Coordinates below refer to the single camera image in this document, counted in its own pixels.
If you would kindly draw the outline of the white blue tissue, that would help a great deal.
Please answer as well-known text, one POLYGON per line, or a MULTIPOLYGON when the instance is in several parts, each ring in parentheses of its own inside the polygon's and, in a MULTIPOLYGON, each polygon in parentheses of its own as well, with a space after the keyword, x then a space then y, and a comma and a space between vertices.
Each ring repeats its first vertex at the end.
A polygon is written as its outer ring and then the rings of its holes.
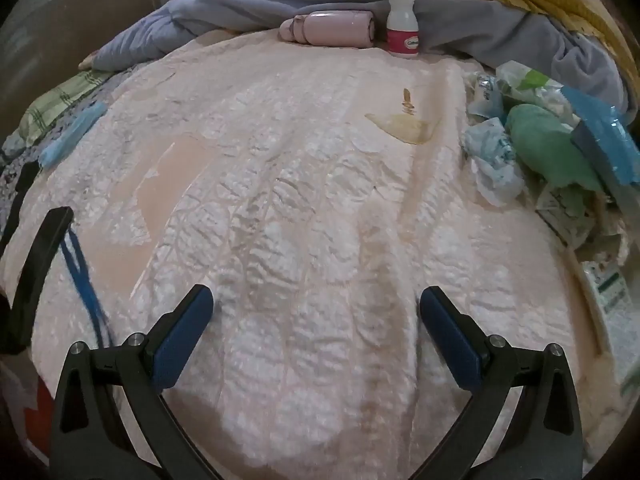
POLYGON ((463 148, 471 159, 480 195, 494 207, 504 207, 525 188, 516 153, 498 117, 480 122, 463 135, 463 148))

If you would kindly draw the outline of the green towel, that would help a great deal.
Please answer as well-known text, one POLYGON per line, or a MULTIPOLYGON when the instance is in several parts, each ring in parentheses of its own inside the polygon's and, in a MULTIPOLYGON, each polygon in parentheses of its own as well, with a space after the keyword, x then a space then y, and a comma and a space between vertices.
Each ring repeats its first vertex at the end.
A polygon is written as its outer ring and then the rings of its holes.
POLYGON ((602 191, 590 162, 572 142, 572 129, 555 114, 534 104, 520 104, 506 116, 506 130, 521 161, 555 188, 579 185, 587 191, 602 191))

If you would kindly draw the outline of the blue snack wrapper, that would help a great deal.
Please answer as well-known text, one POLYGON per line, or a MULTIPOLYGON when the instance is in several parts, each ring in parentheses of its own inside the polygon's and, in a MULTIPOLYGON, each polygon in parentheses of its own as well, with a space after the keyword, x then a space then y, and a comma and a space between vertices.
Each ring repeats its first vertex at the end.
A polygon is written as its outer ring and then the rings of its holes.
POLYGON ((561 89, 579 122, 572 142, 605 182, 639 183, 639 149, 615 106, 569 86, 561 89))

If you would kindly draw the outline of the white green wipes packet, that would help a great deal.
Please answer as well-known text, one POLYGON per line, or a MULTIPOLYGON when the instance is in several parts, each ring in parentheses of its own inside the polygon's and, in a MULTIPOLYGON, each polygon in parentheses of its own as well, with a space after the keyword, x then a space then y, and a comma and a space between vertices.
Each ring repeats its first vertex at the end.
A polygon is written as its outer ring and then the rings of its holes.
POLYGON ((506 62, 496 68, 496 81, 506 101, 533 104, 548 110, 564 124, 578 124, 573 107, 562 93, 562 84, 538 70, 519 62, 506 62))

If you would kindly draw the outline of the white blue medicine box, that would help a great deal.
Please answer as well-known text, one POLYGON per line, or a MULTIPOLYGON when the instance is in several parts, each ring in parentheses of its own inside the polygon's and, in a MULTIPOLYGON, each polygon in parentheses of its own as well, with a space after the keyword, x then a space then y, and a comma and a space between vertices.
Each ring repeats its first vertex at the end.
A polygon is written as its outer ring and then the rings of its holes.
POLYGON ((613 361, 616 384, 627 390, 639 375, 639 308, 615 260, 578 263, 600 345, 613 361))

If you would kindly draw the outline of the green plaid cloth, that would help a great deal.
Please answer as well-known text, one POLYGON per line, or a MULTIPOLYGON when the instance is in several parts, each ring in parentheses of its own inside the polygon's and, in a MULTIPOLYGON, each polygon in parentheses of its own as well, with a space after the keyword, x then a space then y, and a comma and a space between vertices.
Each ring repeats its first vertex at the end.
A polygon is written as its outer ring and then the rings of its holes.
POLYGON ((84 96, 93 92, 113 76, 100 70, 83 70, 70 79, 43 93, 27 107, 14 133, 4 140, 2 157, 16 159, 26 148, 37 144, 51 129, 52 125, 68 108, 84 96))

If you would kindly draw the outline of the grey-blue blanket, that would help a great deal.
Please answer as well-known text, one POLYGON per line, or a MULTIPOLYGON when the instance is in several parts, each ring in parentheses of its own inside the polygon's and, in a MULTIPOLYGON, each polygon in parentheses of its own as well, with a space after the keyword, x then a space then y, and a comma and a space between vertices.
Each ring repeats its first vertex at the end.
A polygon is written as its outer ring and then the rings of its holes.
MULTIPOLYGON (((120 72, 158 60, 216 29, 257 32, 288 18, 327 10, 367 10, 386 22, 387 0, 169 0, 90 54, 82 68, 120 72)), ((639 93, 619 62, 592 35, 571 32, 547 18, 487 0, 416 0, 420 50, 466 54, 491 68, 515 61, 561 84, 638 112, 639 93)))

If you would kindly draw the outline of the white bottle red label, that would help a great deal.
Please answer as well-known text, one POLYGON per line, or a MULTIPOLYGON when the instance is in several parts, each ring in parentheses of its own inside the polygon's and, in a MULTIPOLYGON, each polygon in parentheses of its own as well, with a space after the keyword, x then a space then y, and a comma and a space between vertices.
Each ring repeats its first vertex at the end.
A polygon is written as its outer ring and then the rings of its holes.
POLYGON ((419 53, 419 24, 414 14, 414 0, 387 0, 390 4, 386 20, 387 50, 391 54, 416 56, 419 53))

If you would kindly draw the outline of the pink bottle lying down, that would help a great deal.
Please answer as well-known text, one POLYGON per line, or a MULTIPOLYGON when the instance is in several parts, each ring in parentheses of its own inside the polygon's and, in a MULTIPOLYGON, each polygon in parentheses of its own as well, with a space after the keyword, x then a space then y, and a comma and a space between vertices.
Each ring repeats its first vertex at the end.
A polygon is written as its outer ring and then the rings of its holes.
POLYGON ((369 11, 316 11, 288 18, 279 27, 286 42, 314 47, 367 49, 373 46, 375 24, 369 11))

